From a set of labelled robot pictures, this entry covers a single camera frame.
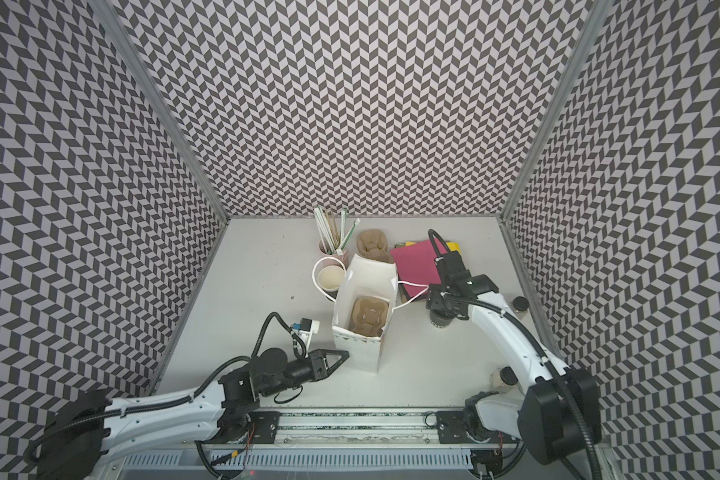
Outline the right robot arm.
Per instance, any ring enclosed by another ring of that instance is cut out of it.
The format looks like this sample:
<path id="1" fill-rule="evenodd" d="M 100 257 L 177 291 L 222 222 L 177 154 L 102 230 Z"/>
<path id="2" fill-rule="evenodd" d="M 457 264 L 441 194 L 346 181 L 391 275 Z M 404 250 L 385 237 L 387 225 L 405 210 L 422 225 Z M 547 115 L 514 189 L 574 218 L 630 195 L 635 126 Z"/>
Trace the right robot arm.
<path id="1" fill-rule="evenodd" d="M 584 452 L 591 477 L 602 478 L 597 454 L 602 440 L 600 388 L 594 376 L 586 368 L 569 366 L 544 346 L 494 282 L 485 274 L 472 274 L 436 230 L 429 230 L 428 239 L 439 277 L 427 293 L 431 318 L 479 327 L 498 347 L 523 395 L 516 399 L 496 392 L 478 399 L 474 410 L 481 426 L 520 439 L 542 465 Z"/>

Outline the pulp two cup carrier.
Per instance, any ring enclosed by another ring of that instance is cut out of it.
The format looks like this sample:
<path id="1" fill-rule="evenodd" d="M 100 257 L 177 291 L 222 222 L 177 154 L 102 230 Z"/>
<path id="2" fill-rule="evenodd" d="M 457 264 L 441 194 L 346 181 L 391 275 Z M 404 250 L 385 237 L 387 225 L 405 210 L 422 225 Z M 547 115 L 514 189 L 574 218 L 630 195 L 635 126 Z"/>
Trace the pulp two cup carrier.
<path id="1" fill-rule="evenodd" d="M 386 326 L 389 303 L 372 296 L 358 297 L 353 305 L 348 329 L 364 337 L 380 337 Z"/>

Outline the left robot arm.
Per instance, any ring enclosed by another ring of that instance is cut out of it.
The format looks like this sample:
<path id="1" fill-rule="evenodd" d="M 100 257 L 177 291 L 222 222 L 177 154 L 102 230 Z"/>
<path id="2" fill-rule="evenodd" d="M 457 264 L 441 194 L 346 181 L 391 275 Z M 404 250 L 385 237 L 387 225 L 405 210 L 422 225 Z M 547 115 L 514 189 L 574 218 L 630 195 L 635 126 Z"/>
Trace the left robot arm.
<path id="1" fill-rule="evenodd" d="M 141 398 L 110 399 L 102 390 L 81 394 L 53 415 L 23 453 L 40 479 L 84 479 L 94 470 L 141 451 L 186 441 L 218 479 L 219 460 L 208 448 L 237 444 L 247 450 L 274 442 L 280 413 L 259 410 L 264 398 L 284 404 L 281 393 L 301 393 L 329 378 L 350 357 L 346 350 L 309 350 L 303 326 L 270 313 L 251 354 L 233 357 L 197 387 Z"/>

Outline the cartoon animal paper gift bag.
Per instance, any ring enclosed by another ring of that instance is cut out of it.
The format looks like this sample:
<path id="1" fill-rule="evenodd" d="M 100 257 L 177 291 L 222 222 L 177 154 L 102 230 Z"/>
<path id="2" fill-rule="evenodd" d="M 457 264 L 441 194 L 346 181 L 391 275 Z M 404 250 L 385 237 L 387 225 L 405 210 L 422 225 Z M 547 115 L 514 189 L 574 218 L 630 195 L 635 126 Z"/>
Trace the cartoon animal paper gift bag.
<path id="1" fill-rule="evenodd" d="M 401 285 L 397 266 L 360 255 L 344 264 L 327 256 L 312 267 L 312 282 L 333 305 L 331 333 L 337 350 L 346 351 L 346 364 L 356 370 L 377 373 L 385 332 L 395 312 L 407 304 L 398 301 Z"/>

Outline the green straw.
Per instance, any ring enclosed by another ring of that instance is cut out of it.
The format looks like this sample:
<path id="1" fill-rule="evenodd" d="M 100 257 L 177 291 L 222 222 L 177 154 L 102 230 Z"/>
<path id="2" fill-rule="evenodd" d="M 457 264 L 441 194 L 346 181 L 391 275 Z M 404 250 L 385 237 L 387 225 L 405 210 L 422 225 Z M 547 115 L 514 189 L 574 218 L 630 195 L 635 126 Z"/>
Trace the green straw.
<path id="1" fill-rule="evenodd" d="M 361 222 L 360 219 L 355 219 L 354 222 L 351 224 L 349 230 L 346 232 L 346 234 L 341 238 L 341 242 L 339 243 L 339 246 L 337 247 L 337 250 L 344 251 L 347 248 L 347 244 L 353 235 L 356 227 Z"/>

